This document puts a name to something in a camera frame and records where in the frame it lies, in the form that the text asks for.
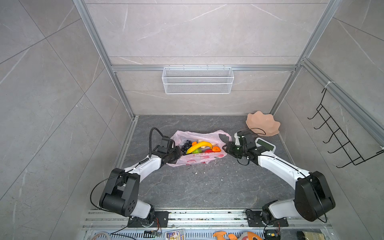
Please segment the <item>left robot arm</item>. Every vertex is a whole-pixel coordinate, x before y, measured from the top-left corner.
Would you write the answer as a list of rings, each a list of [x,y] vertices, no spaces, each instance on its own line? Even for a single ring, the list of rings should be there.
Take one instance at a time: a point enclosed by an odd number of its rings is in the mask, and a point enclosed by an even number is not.
[[[131,167],[115,168],[111,172],[101,194],[99,207],[124,217],[152,221],[153,206],[138,199],[140,183],[152,172],[167,163],[176,162],[181,156],[182,151],[175,141],[163,137],[146,158]]]

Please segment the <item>pink scalloped bowl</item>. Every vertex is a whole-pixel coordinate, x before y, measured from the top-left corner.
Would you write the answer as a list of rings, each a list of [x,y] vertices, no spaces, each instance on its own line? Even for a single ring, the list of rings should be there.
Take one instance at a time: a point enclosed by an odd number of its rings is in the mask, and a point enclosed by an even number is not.
[[[280,133],[281,123],[275,121],[273,115],[265,115],[261,111],[248,114],[246,124],[252,132],[261,136],[272,137]]]

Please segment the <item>pink plastic bag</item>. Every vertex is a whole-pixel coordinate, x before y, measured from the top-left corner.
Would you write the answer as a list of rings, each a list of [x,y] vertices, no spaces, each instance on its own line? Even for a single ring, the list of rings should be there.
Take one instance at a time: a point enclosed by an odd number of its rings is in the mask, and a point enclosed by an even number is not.
[[[175,163],[168,165],[179,167],[208,164],[222,159],[227,155],[224,146],[232,140],[232,137],[222,130],[208,134],[176,131],[171,139],[175,141],[176,146],[181,148],[182,156]]]

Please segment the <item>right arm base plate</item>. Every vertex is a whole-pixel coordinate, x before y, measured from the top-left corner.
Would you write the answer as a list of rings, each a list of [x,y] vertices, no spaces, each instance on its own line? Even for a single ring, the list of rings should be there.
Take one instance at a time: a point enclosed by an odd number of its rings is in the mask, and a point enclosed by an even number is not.
[[[288,227],[288,221],[286,218],[276,219],[270,215],[267,211],[257,210],[245,210],[246,219],[249,227]]]

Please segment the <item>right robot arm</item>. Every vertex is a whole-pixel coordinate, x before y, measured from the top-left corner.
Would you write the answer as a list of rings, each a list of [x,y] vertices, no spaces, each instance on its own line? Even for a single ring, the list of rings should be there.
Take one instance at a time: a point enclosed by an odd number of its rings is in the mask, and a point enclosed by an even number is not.
[[[309,172],[283,160],[275,154],[275,145],[256,138],[249,131],[235,134],[234,141],[229,141],[223,147],[224,151],[247,163],[254,163],[265,168],[284,180],[295,191],[292,199],[272,201],[263,206],[261,218],[265,225],[283,218],[302,217],[309,222],[326,217],[335,208],[336,202],[326,180],[318,172]]]

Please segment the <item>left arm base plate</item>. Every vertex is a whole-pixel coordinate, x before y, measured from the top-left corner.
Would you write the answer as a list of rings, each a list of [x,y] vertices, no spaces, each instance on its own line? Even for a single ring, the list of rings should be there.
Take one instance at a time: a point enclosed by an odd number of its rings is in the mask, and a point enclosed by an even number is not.
[[[150,213],[146,219],[138,217],[130,218],[128,222],[129,228],[165,228],[168,226],[170,212],[155,211]]]

